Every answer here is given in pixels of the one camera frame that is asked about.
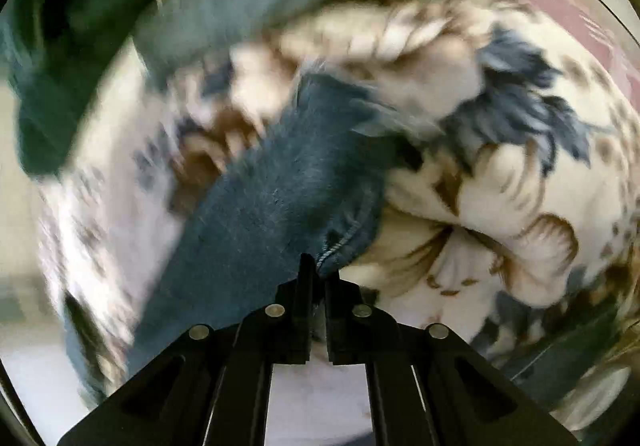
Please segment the dark blue denim jeans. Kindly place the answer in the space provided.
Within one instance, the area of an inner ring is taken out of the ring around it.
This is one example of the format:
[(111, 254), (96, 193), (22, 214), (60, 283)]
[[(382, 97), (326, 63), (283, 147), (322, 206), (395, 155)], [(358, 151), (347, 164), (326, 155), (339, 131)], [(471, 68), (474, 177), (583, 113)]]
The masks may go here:
[(104, 264), (67, 274), (68, 357), (90, 400), (113, 388), (196, 324), (220, 329), (268, 304), (302, 255), (339, 269), (372, 244), (396, 142), (366, 125), (382, 107), (368, 88), (303, 76), (262, 144), (198, 195), (184, 223), (174, 204), (122, 186), (134, 218), (108, 220), (93, 242)]

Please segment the floral cream plush blanket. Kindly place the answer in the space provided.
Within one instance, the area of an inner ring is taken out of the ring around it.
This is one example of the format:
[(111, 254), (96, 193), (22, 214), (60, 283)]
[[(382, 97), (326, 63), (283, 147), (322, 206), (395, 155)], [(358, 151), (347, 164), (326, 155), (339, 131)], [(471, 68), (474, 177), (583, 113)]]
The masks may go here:
[(337, 269), (399, 322), (446, 325), (585, 436), (639, 370), (639, 52), (580, 0), (335, 0), (154, 87), (134, 43), (107, 67), (70, 164), (40, 184), (40, 257), (67, 274), (134, 219), (184, 223), (264, 142), (303, 76), (368, 88), (396, 142), (372, 244)]

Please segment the dark green garment pile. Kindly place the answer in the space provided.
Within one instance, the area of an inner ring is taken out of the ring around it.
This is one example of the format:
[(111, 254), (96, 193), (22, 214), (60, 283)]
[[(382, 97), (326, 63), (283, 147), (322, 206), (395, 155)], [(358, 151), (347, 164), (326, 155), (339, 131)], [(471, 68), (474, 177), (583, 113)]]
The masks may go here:
[(9, 0), (2, 48), (17, 101), (18, 163), (29, 177), (57, 173), (108, 65), (156, 0)]

